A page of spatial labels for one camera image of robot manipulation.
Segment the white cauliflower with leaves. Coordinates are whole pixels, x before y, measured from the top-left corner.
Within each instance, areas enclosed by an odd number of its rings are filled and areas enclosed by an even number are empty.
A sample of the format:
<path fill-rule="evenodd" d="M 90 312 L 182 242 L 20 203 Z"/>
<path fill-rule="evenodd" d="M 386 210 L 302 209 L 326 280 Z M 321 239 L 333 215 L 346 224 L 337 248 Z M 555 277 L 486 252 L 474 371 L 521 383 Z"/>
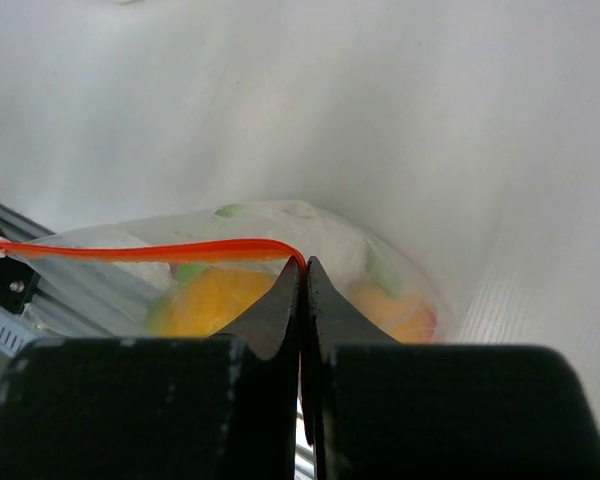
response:
<path fill-rule="evenodd" d="M 304 201 L 234 203 L 214 210 L 161 215 L 122 224 L 149 245 L 228 238 L 269 238 L 316 256 L 333 284 L 370 278 L 389 296 L 405 290 L 399 259 L 374 235 Z"/>

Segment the clear zip top bag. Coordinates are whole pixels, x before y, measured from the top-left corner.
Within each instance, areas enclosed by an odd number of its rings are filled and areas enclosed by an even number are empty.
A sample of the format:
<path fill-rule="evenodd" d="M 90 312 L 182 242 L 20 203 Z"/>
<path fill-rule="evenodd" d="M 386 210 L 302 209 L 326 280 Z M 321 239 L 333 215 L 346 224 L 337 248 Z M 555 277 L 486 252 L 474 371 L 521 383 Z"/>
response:
<path fill-rule="evenodd" d="M 289 260 L 316 258 L 402 343 L 438 334 L 424 276 L 369 231 L 303 201 L 236 203 L 64 233 L 0 215 L 0 313 L 36 336 L 204 338 L 268 293 Z"/>

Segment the orange fruit with leaf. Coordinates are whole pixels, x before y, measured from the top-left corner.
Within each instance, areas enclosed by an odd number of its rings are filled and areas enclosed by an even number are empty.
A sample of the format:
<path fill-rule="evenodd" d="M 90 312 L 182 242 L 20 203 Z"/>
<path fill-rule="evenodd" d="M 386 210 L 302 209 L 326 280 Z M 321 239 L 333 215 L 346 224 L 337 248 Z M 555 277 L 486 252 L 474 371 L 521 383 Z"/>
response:
<path fill-rule="evenodd" d="M 372 323 L 401 343 L 430 343 L 437 328 L 436 309 L 418 292 L 389 296 L 370 281 L 354 283 L 350 303 Z"/>

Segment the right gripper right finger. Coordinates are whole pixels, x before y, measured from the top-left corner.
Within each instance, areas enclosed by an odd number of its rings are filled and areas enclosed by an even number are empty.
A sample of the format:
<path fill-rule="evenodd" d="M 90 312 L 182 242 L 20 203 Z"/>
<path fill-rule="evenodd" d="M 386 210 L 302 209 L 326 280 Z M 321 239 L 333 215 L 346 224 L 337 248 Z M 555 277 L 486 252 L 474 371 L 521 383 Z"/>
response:
<path fill-rule="evenodd" d="M 600 479 L 580 380 L 533 345 L 402 344 L 308 263 L 305 419 L 320 479 Z"/>

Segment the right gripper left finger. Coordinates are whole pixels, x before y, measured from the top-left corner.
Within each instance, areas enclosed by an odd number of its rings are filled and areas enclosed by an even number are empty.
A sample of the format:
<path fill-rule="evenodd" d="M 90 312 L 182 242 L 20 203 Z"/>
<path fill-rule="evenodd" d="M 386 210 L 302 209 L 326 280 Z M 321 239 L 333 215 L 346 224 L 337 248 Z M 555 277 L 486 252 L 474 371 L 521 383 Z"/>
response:
<path fill-rule="evenodd" d="M 0 479 L 290 479 L 300 267 L 218 333 L 49 338 L 0 378 Z"/>

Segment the green yellow mango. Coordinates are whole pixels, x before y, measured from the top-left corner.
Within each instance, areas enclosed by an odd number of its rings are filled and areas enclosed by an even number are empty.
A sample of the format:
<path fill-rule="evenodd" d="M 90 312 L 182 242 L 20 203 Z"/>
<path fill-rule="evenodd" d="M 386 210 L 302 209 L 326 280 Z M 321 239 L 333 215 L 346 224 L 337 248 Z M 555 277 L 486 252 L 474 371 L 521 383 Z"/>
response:
<path fill-rule="evenodd" d="M 149 331 L 163 337 L 208 337 L 243 314 L 273 286 L 266 272 L 200 267 L 147 311 Z"/>

